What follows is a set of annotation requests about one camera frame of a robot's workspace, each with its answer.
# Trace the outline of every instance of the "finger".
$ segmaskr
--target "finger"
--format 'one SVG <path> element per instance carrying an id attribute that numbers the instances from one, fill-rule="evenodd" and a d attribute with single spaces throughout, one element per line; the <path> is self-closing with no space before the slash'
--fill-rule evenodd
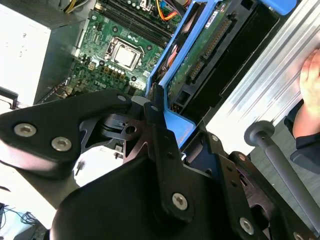
<path id="1" fill-rule="evenodd" d="M 308 79 L 316 80 L 319 77 L 319 70 L 320 70 L 320 50 L 318 50 L 312 58 L 310 68 L 309 68 Z"/>
<path id="2" fill-rule="evenodd" d="M 312 59 L 314 58 L 314 56 L 316 55 L 317 52 L 319 52 L 317 49 L 314 50 L 308 56 L 308 58 L 305 60 L 303 66 L 302 66 L 302 69 L 301 69 L 301 73 L 300 73 L 300 81 L 301 82 L 304 82 L 308 79 L 310 65 L 311 65 Z"/>

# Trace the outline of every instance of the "motherboard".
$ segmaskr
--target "motherboard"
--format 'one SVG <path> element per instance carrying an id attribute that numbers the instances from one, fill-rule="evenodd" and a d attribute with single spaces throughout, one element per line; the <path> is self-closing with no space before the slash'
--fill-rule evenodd
<path id="1" fill-rule="evenodd" d="M 93 12 L 66 93 L 115 88 L 131 96 L 143 96 L 147 78 L 162 51 L 154 43 Z"/>
<path id="2" fill-rule="evenodd" d="M 174 13 L 160 1 L 164 15 Z M 159 16 L 156 0 L 100 0 L 88 16 L 68 80 L 54 90 L 68 98 L 107 88 L 146 94 L 147 79 L 181 16 Z"/>

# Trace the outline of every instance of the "metal panel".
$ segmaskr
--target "metal panel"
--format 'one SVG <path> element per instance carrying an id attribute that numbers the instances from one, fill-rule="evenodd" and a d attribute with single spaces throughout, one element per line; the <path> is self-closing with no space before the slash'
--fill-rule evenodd
<path id="1" fill-rule="evenodd" d="M 0 0 L 0 86 L 37 102 L 66 77 L 82 22 L 39 0 Z"/>
<path id="2" fill-rule="evenodd" d="M 303 0 L 206 126 L 227 153 L 249 154 L 245 130 L 260 120 L 278 124 L 301 100 L 301 67 L 319 43 L 320 0 Z"/>

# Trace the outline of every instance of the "bolt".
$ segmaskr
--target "bolt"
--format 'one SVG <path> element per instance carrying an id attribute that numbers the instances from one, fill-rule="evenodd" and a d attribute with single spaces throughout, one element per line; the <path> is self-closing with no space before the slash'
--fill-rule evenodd
<path id="1" fill-rule="evenodd" d="M 254 227 L 252 226 L 251 222 L 249 222 L 248 219 L 246 219 L 245 217 L 240 217 L 240 225 L 242 227 L 242 229 L 249 235 L 253 235 L 255 230 Z"/>
<path id="2" fill-rule="evenodd" d="M 58 136 L 52 140 L 51 146 L 59 152 L 67 152 L 71 149 L 72 143 L 69 139 L 63 136 Z"/>
<path id="3" fill-rule="evenodd" d="M 37 129 L 29 123 L 20 123 L 13 130 L 15 134 L 25 138 L 32 137 L 37 132 Z"/>
<path id="4" fill-rule="evenodd" d="M 294 232 L 293 236 L 295 240 L 304 240 L 304 238 L 297 232 Z"/>
<path id="5" fill-rule="evenodd" d="M 118 99 L 120 99 L 121 101 L 126 101 L 126 98 L 124 96 L 118 95 Z"/>
<path id="6" fill-rule="evenodd" d="M 151 108 L 152 108 L 153 110 L 157 111 L 157 112 L 159 111 L 156 106 L 151 106 Z"/>
<path id="7" fill-rule="evenodd" d="M 246 160 L 246 157 L 243 156 L 242 154 L 238 154 L 238 157 L 239 157 L 242 161 L 245 161 L 245 160 Z"/>
<path id="8" fill-rule="evenodd" d="M 188 207 L 187 199 L 185 198 L 185 196 L 183 196 L 181 193 L 178 193 L 178 192 L 173 194 L 172 202 L 181 211 L 186 210 Z"/>
<path id="9" fill-rule="evenodd" d="M 213 135 L 213 134 L 212 134 L 212 136 L 211 136 L 211 137 L 212 137 L 212 139 L 213 139 L 215 142 L 219 142 L 219 138 L 217 138 L 217 136 L 216 136 L 216 135 Z"/>

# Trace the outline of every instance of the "cpu socket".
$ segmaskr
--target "cpu socket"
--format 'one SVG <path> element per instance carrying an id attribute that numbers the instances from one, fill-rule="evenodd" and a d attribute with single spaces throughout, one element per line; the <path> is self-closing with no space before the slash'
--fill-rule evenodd
<path id="1" fill-rule="evenodd" d="M 116 63 L 120 67 L 133 71 L 142 61 L 144 50 L 118 37 L 113 37 L 105 53 L 105 59 Z"/>

